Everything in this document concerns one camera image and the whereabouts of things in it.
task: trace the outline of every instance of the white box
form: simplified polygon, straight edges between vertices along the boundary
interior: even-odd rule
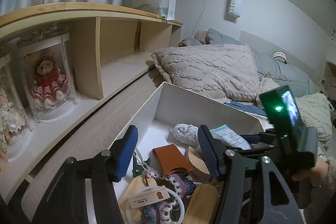
[[[240,135],[264,131],[259,120],[245,112],[163,82],[127,123],[117,139],[124,136],[129,125],[135,125],[139,134],[137,148],[144,160],[149,156],[154,159],[153,148],[172,143],[185,155],[188,146],[176,140],[169,132],[179,123],[197,127],[205,124],[210,130],[227,124]],[[152,160],[151,166],[159,168],[155,163]],[[131,160],[126,176],[120,182],[113,183],[117,199],[132,181],[132,164]]]

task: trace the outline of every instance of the teddy bear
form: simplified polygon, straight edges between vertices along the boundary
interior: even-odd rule
[[[59,72],[60,68],[57,67],[53,56],[44,56],[36,62],[34,70],[36,86],[30,93],[38,109],[55,108],[67,99],[70,91],[68,78]]]

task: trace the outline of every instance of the hand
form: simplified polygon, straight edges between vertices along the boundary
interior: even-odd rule
[[[312,186],[316,187],[320,185],[325,178],[329,170],[329,164],[327,164],[320,157],[317,157],[315,167],[310,169],[301,170],[299,173],[292,176],[292,180],[299,181],[305,178],[310,178]]]

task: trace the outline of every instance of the bed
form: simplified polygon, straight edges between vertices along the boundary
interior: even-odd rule
[[[288,52],[290,62],[296,66],[271,58],[270,54],[283,49],[246,32],[241,33],[239,41],[214,29],[206,32],[206,39],[200,39],[204,31],[200,33],[195,35],[200,44],[188,40],[180,44],[196,46],[163,48],[152,54],[165,81],[221,103],[230,101],[230,106],[254,114],[254,110],[242,105],[248,102],[262,108],[260,93],[288,85],[303,122],[317,128],[319,146],[324,152],[328,150],[332,137],[330,107],[327,97],[315,89],[308,75],[314,74],[312,68]]]

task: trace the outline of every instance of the crocheted item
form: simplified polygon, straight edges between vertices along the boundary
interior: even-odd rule
[[[166,177],[153,168],[147,168],[146,175],[149,178],[169,181],[174,186],[175,192],[181,199],[186,195],[191,195],[196,189],[196,185],[192,181],[177,173],[172,173],[170,176]],[[147,224],[156,224],[158,217],[160,217],[161,224],[171,224],[174,223],[174,221],[170,218],[170,214],[173,207],[176,205],[177,200],[170,198],[155,204],[147,205],[143,208],[142,212],[145,218],[148,219]]]
[[[187,144],[194,148],[199,154],[202,153],[201,147],[197,138],[198,127],[192,124],[179,123],[174,127],[173,135],[176,140],[181,143]]]
[[[20,134],[18,131],[25,125],[25,120],[13,107],[4,89],[0,87],[0,149],[7,152],[7,145],[17,143]]]

